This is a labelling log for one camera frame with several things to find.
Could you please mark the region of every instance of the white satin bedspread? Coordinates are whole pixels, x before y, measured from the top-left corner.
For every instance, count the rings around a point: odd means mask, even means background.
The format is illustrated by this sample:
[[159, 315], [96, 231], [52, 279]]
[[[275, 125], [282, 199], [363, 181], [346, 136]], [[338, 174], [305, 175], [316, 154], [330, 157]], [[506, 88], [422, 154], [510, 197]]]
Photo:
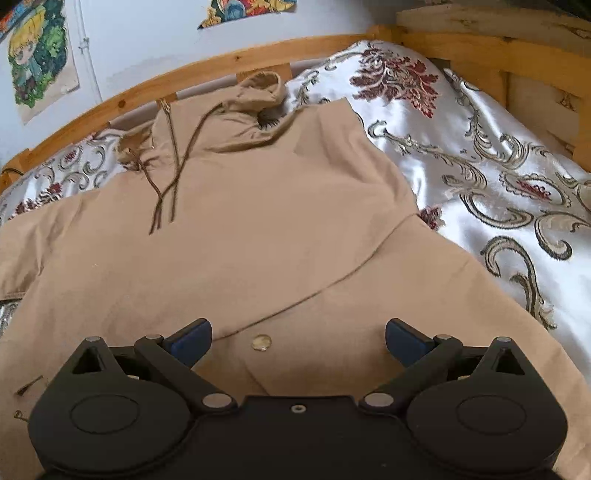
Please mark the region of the white satin bedspread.
[[[0, 226], [16, 215], [100, 188], [125, 171], [115, 155], [115, 147], [124, 133], [103, 130], [77, 144], [68, 145], [26, 172], [0, 195]], [[20, 300], [0, 301], [0, 336], [8, 328], [19, 303]]]
[[263, 128], [301, 105], [347, 98], [412, 185], [423, 219], [478, 258], [591, 384], [591, 175], [405, 47], [363, 41], [287, 86]]

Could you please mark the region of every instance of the circular cap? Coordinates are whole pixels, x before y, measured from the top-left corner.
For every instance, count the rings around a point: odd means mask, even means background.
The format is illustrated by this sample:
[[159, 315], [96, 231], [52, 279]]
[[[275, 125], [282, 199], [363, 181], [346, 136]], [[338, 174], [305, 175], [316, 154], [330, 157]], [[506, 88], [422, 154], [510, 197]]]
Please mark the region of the circular cap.
[[86, 433], [115, 433], [131, 427], [139, 415], [139, 405], [120, 395], [87, 397], [72, 409], [72, 422]]
[[108, 382], [73, 375], [68, 388], [46, 390], [31, 412], [28, 432], [47, 465], [104, 478], [167, 453], [190, 420], [182, 397], [162, 385], [123, 373]]
[[364, 400], [367, 405], [375, 408], [389, 407], [392, 405], [392, 403], [394, 403], [394, 399], [391, 395], [380, 392], [370, 393], [364, 398]]
[[566, 439], [564, 412], [526, 375], [474, 373], [413, 399], [407, 424], [425, 450], [470, 474], [517, 474], [551, 463]]
[[257, 335], [252, 339], [251, 346], [257, 352], [264, 352], [271, 346], [272, 340], [268, 335]]
[[226, 408], [232, 403], [232, 397], [225, 393], [211, 393], [203, 397], [202, 402], [208, 408]]
[[521, 405], [496, 395], [468, 398], [460, 403], [456, 414], [462, 425], [484, 435], [507, 435], [515, 432], [527, 418]]

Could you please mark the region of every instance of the poster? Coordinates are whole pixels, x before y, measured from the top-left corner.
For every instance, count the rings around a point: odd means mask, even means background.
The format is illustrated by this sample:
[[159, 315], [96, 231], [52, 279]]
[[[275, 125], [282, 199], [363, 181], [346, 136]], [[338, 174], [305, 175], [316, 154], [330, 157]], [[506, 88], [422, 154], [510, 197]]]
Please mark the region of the poster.
[[10, 36], [8, 61], [14, 99], [25, 124], [79, 86], [63, 3], [35, 2]]
[[22, 0], [10, 10], [3, 18], [0, 18], [0, 42], [6, 37], [11, 28], [33, 7], [34, 0]]
[[296, 7], [297, 0], [212, 0], [207, 7], [207, 18], [199, 28], [254, 17], [255, 15], [284, 12]]

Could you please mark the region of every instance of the wooden slat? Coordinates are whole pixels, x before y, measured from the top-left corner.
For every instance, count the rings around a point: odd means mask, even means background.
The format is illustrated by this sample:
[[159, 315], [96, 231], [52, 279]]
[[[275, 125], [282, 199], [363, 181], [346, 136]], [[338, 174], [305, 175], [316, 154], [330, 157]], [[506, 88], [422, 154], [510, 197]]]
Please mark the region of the wooden slat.
[[249, 76], [258, 72], [262, 72], [263, 70], [270, 70], [272, 72], [278, 73], [281, 77], [281, 80], [284, 82], [291, 80], [294, 77], [293, 73], [291, 72], [291, 65], [289, 63], [281, 63], [280, 65], [272, 65], [263, 69], [249, 70], [248, 72], [238, 72], [236, 74], [236, 80], [241, 82], [246, 80]]
[[507, 72], [466, 61], [453, 61], [451, 68], [465, 81], [488, 93], [504, 108], [507, 107]]
[[26, 148], [19, 154], [12, 157], [6, 165], [2, 167], [2, 174], [0, 174], [0, 193], [6, 190], [13, 182], [17, 181], [21, 176], [18, 173], [4, 171], [6, 168], [14, 168], [23, 173], [30, 170], [27, 166], [27, 158], [31, 151]]
[[159, 98], [158, 101], [163, 100], [167, 103], [173, 103], [178, 100], [177, 92], [173, 92], [170, 95], [165, 95], [162, 98]]
[[559, 48], [455, 33], [406, 33], [402, 44], [426, 57], [476, 63], [539, 80], [583, 98], [591, 95], [591, 59]]
[[550, 85], [512, 74], [507, 110], [551, 152], [572, 158], [579, 137], [580, 99], [569, 96], [574, 111], [568, 108], [568, 103], [561, 104], [564, 97], [562, 91]]
[[8, 173], [0, 174], [0, 194], [12, 184], [12, 180], [8, 177]]
[[398, 25], [374, 25], [369, 29], [368, 35], [371, 40], [389, 41], [400, 45], [402, 43], [402, 34], [405, 32], [406, 29]]
[[579, 111], [579, 140], [574, 148], [573, 160], [591, 171], [591, 98], [587, 98]]
[[453, 3], [397, 12], [396, 24], [410, 31], [517, 38], [591, 57], [591, 22], [546, 10]]
[[30, 159], [33, 163], [39, 164], [58, 150], [96, 131], [104, 123], [172, 92], [179, 92], [236, 72], [327, 57], [364, 38], [366, 35], [363, 34], [295, 38], [197, 61], [140, 83], [95, 106], [39, 144], [31, 152]]

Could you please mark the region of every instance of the button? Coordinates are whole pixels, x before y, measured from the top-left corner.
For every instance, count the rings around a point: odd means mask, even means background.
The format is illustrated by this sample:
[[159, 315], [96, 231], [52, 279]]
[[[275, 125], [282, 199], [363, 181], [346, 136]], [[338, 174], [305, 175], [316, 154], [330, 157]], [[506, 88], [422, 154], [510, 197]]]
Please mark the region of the button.
[[257, 335], [252, 339], [251, 346], [257, 352], [264, 352], [271, 346], [271, 337], [268, 335]]

